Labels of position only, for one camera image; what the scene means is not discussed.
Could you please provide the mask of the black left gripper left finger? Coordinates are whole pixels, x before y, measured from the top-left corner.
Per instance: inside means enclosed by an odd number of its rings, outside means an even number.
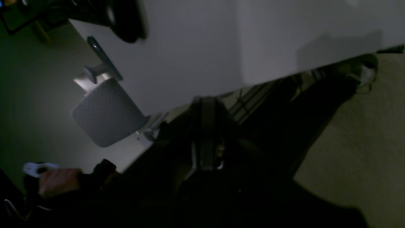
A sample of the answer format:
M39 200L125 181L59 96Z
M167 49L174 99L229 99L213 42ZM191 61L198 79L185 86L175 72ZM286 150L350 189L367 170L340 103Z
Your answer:
M163 227L201 135L204 97L170 123L164 123L154 143L113 181L104 195L106 228Z

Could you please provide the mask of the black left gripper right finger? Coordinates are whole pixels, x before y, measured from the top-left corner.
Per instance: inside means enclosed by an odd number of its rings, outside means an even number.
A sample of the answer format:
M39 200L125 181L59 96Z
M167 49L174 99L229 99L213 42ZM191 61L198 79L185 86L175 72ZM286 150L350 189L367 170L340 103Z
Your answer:
M229 222L236 227L367 228L359 209L332 204L310 193L293 179L309 147L333 113L297 116L291 110L272 118L252 116L252 129L240 128L217 99L204 98L204 120L209 122L209 149L214 133L225 139L225 171L241 173Z

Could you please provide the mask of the person's hand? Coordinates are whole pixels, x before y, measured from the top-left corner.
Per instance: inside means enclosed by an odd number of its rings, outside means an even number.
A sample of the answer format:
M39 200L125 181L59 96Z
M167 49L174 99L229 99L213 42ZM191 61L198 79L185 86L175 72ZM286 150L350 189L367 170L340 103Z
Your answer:
M39 177L39 196L53 198L68 192L80 190L78 168L60 168L43 172Z

